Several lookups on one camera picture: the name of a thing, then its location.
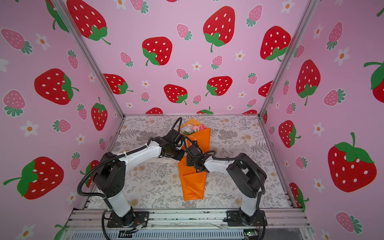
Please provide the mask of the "orange wrapping paper sheet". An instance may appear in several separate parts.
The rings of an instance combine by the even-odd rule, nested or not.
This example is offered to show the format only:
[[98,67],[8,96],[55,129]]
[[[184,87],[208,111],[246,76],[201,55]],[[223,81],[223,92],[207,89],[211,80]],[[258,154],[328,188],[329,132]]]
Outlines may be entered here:
[[[197,141],[203,153],[210,150],[211,129],[203,128],[189,135]],[[194,165],[188,166],[187,156],[178,163],[184,201],[202,200],[205,194],[207,172],[198,172]]]

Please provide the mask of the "pink fake rose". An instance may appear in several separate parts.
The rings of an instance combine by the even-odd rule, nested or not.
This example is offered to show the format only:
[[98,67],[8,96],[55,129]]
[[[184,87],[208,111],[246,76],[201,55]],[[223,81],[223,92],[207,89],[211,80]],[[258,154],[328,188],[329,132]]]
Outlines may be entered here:
[[205,125],[196,125],[196,126],[193,126],[193,131],[195,133],[199,132],[199,131],[203,131],[205,130],[207,127]]

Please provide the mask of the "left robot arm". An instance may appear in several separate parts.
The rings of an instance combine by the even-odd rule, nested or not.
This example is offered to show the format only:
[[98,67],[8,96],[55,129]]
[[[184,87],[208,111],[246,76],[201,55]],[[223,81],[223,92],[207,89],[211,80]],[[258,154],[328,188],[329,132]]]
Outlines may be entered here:
[[77,193],[83,197],[100,197],[106,203],[111,216],[124,227],[137,223],[133,207],[123,193],[126,173],[152,158],[167,157],[181,161],[185,151],[182,146],[185,136],[176,130],[170,130],[164,137],[150,138],[139,148],[122,154],[108,152],[96,167],[85,174],[77,187]]

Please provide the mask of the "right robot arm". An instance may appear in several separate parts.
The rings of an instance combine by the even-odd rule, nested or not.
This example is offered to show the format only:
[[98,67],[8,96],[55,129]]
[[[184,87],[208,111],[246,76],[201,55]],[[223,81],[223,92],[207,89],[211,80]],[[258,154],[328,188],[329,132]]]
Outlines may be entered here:
[[268,225],[265,212],[260,208],[261,197],[266,193],[267,174],[248,155],[240,153],[234,158],[219,158],[216,151],[203,153],[197,141],[185,143],[185,151],[187,164],[193,166],[197,173],[226,174],[243,194],[240,209],[237,212],[227,211],[224,222],[231,227]]

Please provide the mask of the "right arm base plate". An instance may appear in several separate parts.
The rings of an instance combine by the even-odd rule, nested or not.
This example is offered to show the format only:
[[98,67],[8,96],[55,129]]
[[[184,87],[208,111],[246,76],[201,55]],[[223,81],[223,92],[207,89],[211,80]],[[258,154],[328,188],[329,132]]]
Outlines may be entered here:
[[223,222],[230,227],[266,227],[268,225],[265,212],[258,209],[252,216],[241,210],[227,211]]

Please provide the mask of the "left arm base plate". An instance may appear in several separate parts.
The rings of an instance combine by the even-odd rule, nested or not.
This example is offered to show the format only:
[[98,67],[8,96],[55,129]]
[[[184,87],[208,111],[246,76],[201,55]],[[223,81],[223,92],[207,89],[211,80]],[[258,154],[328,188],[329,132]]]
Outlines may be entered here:
[[125,216],[119,217],[115,212],[111,212],[108,219],[108,228],[145,228],[149,220],[150,212],[128,212]]

